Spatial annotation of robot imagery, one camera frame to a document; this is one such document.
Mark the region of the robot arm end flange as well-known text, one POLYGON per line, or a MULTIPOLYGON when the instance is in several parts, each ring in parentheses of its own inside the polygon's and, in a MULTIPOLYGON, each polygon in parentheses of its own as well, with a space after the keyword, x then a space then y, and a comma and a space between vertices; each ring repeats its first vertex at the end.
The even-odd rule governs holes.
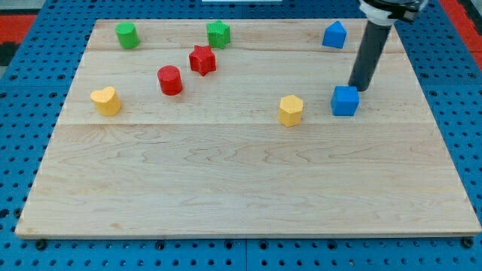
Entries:
POLYGON ((429 0, 358 0, 359 9, 378 26, 391 26, 397 20, 411 23, 429 0))

